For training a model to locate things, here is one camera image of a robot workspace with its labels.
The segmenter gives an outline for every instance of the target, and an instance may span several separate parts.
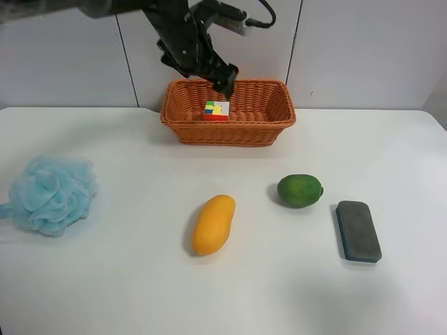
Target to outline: green fruit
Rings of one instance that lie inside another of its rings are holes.
[[[278,183],[278,195],[290,206],[303,208],[314,204],[323,194],[320,181],[308,174],[291,174]]]

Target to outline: orange wicker basket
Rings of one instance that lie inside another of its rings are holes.
[[[286,85],[279,80],[236,80],[229,121],[203,121],[207,101],[225,101],[206,80],[171,82],[161,122],[184,144],[266,147],[296,122]]]

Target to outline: rubik's cube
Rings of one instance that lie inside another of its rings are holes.
[[[229,101],[207,101],[205,121],[228,121],[230,115]]]

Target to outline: blue bath sponge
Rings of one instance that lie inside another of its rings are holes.
[[[0,218],[11,217],[24,229],[58,237],[79,218],[89,215],[99,190],[91,163],[81,158],[37,157],[10,187]]]

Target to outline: basket rim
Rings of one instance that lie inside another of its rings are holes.
[[[165,99],[163,102],[163,106],[161,108],[161,122],[165,125],[171,124],[171,125],[194,125],[194,126],[223,126],[223,128],[229,128],[231,125],[235,126],[235,125],[269,125],[269,126],[273,126],[273,125],[278,125],[278,126],[292,126],[295,122],[296,122],[296,114],[295,114],[295,108],[293,107],[293,103],[292,103],[292,99],[291,99],[291,95],[288,92],[288,88],[287,86],[278,79],[237,79],[236,82],[274,82],[275,84],[278,84],[282,87],[282,89],[285,89],[286,91],[286,97],[287,97],[287,105],[288,105],[288,109],[291,112],[291,115],[289,118],[282,120],[282,121],[226,121],[226,122],[222,122],[222,121],[203,121],[203,120],[198,120],[198,121],[178,121],[178,120],[172,120],[166,117],[166,103],[168,101],[169,95],[171,94],[171,90],[173,89],[174,86],[181,84],[183,82],[204,82],[204,83],[208,83],[207,80],[204,79],[200,79],[200,78],[194,78],[194,79],[177,79],[177,80],[173,80],[169,86],[168,89],[166,90],[166,95],[165,95]]]

